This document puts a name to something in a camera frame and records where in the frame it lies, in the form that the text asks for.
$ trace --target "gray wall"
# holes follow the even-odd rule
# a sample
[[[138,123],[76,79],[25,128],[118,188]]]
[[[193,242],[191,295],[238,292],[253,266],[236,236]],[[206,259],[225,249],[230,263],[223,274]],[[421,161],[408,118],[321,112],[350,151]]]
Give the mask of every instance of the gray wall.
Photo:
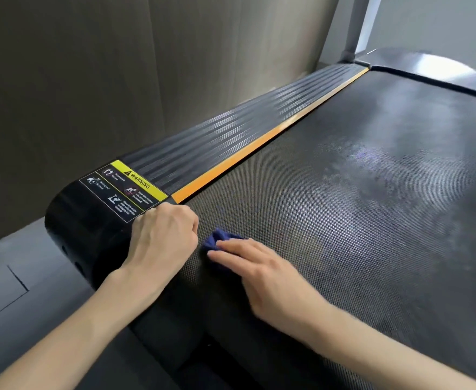
[[[339,0],[320,60],[344,49],[353,0]],[[382,0],[367,49],[426,50],[476,69],[476,0]]]
[[[0,237],[117,155],[313,71],[338,0],[0,0]]]

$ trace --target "yellow warning label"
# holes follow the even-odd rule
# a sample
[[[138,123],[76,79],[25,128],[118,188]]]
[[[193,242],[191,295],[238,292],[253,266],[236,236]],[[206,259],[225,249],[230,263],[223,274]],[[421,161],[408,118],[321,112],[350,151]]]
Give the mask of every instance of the yellow warning label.
[[[115,167],[116,169],[118,169],[123,174],[130,177],[132,181],[134,181],[141,188],[143,188],[144,191],[146,191],[148,194],[155,197],[158,201],[164,201],[168,197],[168,195],[165,194],[162,190],[157,188],[154,184],[152,184],[150,181],[148,181],[144,177],[137,174],[134,170],[132,170],[122,161],[115,160],[114,162],[112,162],[111,165]]]

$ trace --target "floor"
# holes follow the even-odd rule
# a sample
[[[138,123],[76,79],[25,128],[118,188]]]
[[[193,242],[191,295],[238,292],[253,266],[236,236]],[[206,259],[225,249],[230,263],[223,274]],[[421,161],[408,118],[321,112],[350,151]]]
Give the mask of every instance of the floor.
[[[0,240],[0,373],[93,293],[46,234],[43,222]],[[128,329],[77,388],[178,389]]]

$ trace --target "orange stripe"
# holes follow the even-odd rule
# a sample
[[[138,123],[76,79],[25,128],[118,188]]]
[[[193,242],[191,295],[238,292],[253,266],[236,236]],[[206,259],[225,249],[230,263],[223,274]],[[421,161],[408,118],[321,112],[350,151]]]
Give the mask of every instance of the orange stripe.
[[[250,155],[253,151],[258,149],[260,146],[266,144],[272,138],[277,136],[280,132],[286,130],[292,124],[297,122],[300,118],[305,116],[308,112],[313,111],[315,108],[317,108],[323,102],[328,100],[330,97],[335,95],[337,92],[344,89],[346,86],[351,84],[354,80],[356,80],[357,78],[362,76],[367,71],[368,71],[368,68],[365,68],[363,71],[359,72],[358,74],[356,74],[352,78],[348,79],[346,82],[342,83],[341,85],[336,87],[334,90],[326,93],[323,97],[316,100],[315,102],[313,102],[312,104],[307,106],[305,109],[299,111],[294,116],[289,117],[288,119],[286,119],[283,123],[281,123],[277,127],[274,127],[272,130],[270,130],[266,134],[257,138],[254,142],[251,142],[246,147],[244,147],[241,150],[234,153],[232,156],[226,158],[224,161],[222,161],[220,164],[216,165],[214,168],[211,168],[205,174],[200,175],[198,178],[196,178],[191,183],[184,186],[182,189],[177,190],[175,193],[172,194],[173,199],[177,203],[180,203],[180,202],[184,201],[187,197],[191,196],[193,193],[196,193],[198,190],[202,189],[202,187],[204,187],[207,183],[209,183],[210,181],[215,179],[217,176],[219,176],[222,173],[224,173],[225,171],[227,171],[229,168],[231,168],[233,165],[235,165],[239,161],[243,160],[245,157]]]

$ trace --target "blue cloth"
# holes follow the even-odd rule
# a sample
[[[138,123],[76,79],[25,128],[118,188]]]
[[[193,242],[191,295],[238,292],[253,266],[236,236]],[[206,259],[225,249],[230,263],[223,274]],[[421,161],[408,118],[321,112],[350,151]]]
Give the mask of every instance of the blue cloth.
[[[221,249],[216,246],[216,241],[227,241],[231,238],[245,239],[242,236],[239,236],[237,234],[232,234],[230,232],[225,232],[222,229],[217,228],[215,231],[212,232],[211,235],[208,236],[208,238],[203,243],[202,251],[203,252],[220,251]]]

